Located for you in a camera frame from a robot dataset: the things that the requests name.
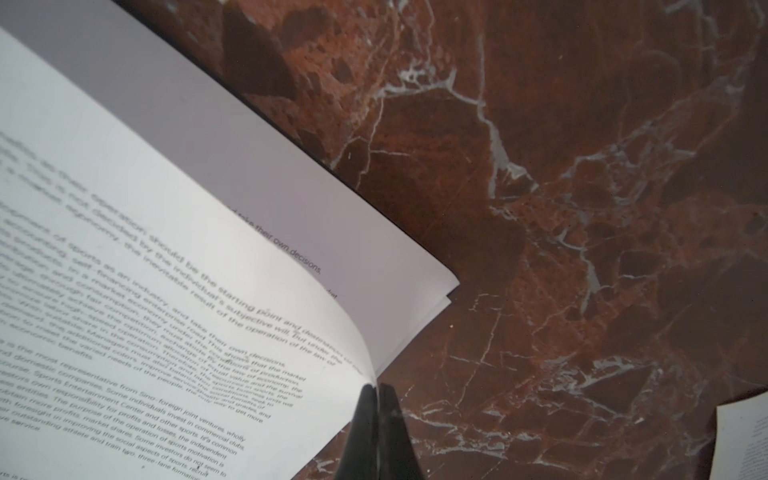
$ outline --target paper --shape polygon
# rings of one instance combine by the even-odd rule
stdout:
[[[308,270],[356,323],[377,372],[447,305],[450,271],[112,2],[6,1],[0,25],[316,265]]]
[[[0,477],[290,478],[371,380],[298,263],[0,30]]]
[[[768,478],[768,392],[717,407],[710,480]]]

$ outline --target marble surface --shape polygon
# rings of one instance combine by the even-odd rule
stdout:
[[[429,478],[707,478],[768,387],[768,2],[122,3],[461,280],[382,376]]]

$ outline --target white paper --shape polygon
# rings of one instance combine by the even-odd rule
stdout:
[[[192,469],[198,465],[208,478],[290,478],[349,421],[359,389],[374,375],[362,337],[338,303],[295,261],[2,30],[0,133],[2,474],[32,480],[203,478]],[[34,268],[27,272],[24,265]],[[179,280],[182,275],[185,281]],[[188,290],[180,286],[193,281],[197,284]],[[206,305],[193,296],[204,291],[202,286],[213,295],[204,300],[218,300]],[[152,303],[162,303],[162,310]],[[259,314],[255,307],[268,307],[274,317]],[[131,308],[141,315],[120,314]],[[261,323],[255,320],[259,315]],[[274,326],[263,326],[269,318],[276,318]],[[300,326],[303,344],[274,340],[283,335],[276,329],[287,320]],[[136,327],[141,322],[156,323],[156,335],[142,336],[143,328]],[[271,337],[255,333],[254,326]],[[311,342],[304,329],[312,332]],[[192,332],[203,332],[201,343],[196,337],[184,338]],[[179,340],[166,340],[173,335]],[[296,338],[293,330],[285,335]],[[222,345],[221,360],[199,361],[198,367],[181,372],[193,365],[184,357],[203,359],[193,350],[212,355],[213,347],[204,345],[214,340]],[[142,343],[151,347],[142,349]],[[330,355],[321,361],[297,350],[310,343],[337,349],[357,370],[345,362],[331,366]],[[163,351],[157,355],[160,344]],[[306,377],[297,383],[303,397],[259,407],[254,416],[212,403],[215,398],[234,405],[234,394],[221,392],[233,391],[230,384],[252,384],[251,377],[244,378],[244,373],[237,379],[227,366],[241,362],[232,348],[248,355],[249,362],[269,358],[283,363],[275,369],[244,367],[241,371],[253,379],[272,371],[283,379],[287,373]],[[183,380],[203,373],[210,379],[216,369],[224,372],[217,378],[226,385],[208,382],[209,388]],[[175,371],[172,379],[166,376],[169,371]],[[114,382],[114,392],[105,387],[108,382]],[[67,394],[54,394],[51,386]],[[280,387],[281,392],[288,387]],[[81,389],[97,396],[79,393]],[[132,453],[115,443],[114,430],[102,431],[91,423],[117,422],[106,420],[108,403],[98,404],[119,395],[125,400],[113,404],[114,417],[127,419],[131,409],[140,412],[138,420],[124,422],[132,426],[121,427],[131,430],[133,437],[125,438],[136,445],[125,448]],[[241,397],[245,395],[238,393],[238,405],[243,404]],[[157,410],[145,408],[148,403]],[[142,427],[141,434],[135,429],[141,422],[167,420],[159,413],[150,416],[160,409],[177,416],[189,413],[185,418],[191,433],[185,435],[201,450],[187,460],[179,458],[185,463],[179,467],[183,475],[169,470],[170,464],[165,468],[139,458],[150,455],[139,449],[148,444],[140,442],[154,441],[157,455],[156,449],[170,445],[162,437],[153,440],[157,426]],[[101,420],[89,419],[99,412]],[[47,419],[50,425],[31,417]],[[85,437],[66,431],[72,428]],[[163,428],[181,435],[174,429],[183,427]],[[218,428],[220,433],[211,430]],[[206,449],[219,448],[204,443],[220,443],[217,435],[230,442],[227,449],[240,443],[244,450],[225,455],[220,465],[215,458],[202,462],[200,455],[212,455]],[[217,466],[221,473],[208,469]]]
[[[710,480],[768,478],[768,392],[717,407]]]
[[[319,265],[381,372],[447,304],[440,262],[109,0],[11,0],[0,25],[229,207]]]

